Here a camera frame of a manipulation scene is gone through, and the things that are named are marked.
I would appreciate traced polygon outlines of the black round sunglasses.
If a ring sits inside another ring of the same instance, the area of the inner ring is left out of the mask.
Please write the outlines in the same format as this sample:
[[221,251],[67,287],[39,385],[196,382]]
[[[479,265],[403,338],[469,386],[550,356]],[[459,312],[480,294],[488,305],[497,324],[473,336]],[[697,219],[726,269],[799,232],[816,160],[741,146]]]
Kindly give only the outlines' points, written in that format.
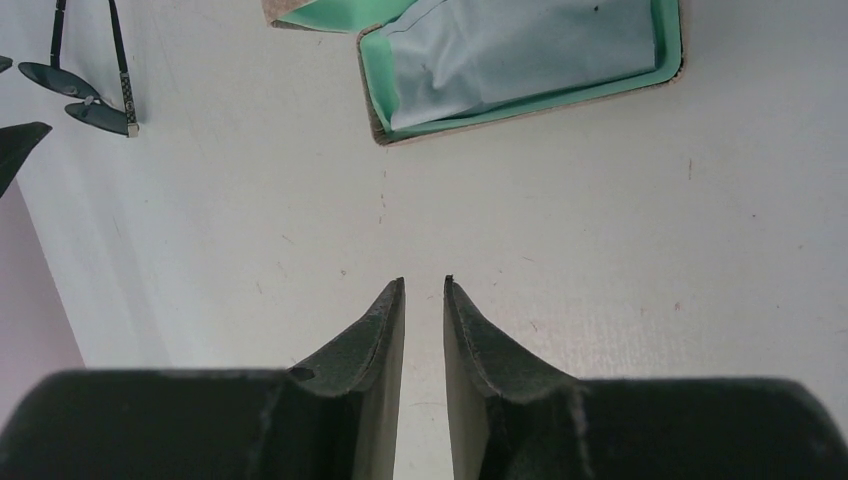
[[49,63],[22,62],[18,70],[29,80],[52,92],[79,99],[69,104],[65,112],[72,118],[97,129],[127,138],[137,138],[140,124],[129,75],[117,3],[109,0],[110,22],[119,68],[122,106],[113,107],[89,82],[61,67],[66,1],[55,3]]

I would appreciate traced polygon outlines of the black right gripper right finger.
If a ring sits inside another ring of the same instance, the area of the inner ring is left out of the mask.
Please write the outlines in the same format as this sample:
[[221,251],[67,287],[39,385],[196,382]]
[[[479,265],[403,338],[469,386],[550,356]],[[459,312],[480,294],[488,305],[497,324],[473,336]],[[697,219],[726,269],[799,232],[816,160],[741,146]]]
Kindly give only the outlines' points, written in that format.
[[843,479],[822,404],[778,378],[579,379],[444,282],[446,395],[457,479]]

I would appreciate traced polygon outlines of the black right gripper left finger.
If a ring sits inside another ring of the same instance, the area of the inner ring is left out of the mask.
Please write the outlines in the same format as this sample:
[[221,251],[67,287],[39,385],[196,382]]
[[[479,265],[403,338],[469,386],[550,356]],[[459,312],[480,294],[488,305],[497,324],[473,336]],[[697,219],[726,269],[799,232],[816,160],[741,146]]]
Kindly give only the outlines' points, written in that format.
[[1,434],[5,479],[389,479],[405,284],[282,369],[68,370]]

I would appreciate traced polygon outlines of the light blue cleaning cloth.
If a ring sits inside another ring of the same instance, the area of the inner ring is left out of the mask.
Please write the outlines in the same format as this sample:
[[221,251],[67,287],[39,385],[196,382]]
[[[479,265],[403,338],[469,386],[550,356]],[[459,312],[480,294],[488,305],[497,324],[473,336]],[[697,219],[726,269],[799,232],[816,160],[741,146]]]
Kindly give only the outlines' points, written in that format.
[[395,130],[656,67],[649,1],[416,1],[380,33]]

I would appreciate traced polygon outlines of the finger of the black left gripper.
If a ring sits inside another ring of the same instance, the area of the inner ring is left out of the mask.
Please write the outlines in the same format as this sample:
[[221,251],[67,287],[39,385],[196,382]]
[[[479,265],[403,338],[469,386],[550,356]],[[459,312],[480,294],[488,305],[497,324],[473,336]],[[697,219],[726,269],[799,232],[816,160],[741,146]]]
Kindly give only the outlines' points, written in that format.
[[3,196],[32,150],[52,131],[43,122],[31,122],[1,129],[0,195]]

